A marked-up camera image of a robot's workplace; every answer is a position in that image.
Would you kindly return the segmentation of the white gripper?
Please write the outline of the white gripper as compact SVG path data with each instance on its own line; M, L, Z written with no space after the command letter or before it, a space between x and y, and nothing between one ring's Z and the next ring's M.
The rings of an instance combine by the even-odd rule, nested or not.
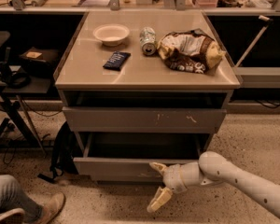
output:
M149 166L163 176L165 185L165 188L158 187L155 196L147 206L149 213L156 212L168 203L173 193L185 192L188 187L198 186L203 182L203 173L196 161L168 167L163 163L151 162Z

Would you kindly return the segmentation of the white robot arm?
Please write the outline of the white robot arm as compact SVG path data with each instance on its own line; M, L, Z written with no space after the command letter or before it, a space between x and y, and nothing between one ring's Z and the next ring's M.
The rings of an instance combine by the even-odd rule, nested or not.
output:
M204 152L197 161L167 166L151 162L150 167L159 172L164 187L158 187L147 206L149 213L165 205L174 194L185 192L190 186L210 186L228 183L251 200L280 219L280 185L258 175L253 175L213 151Z

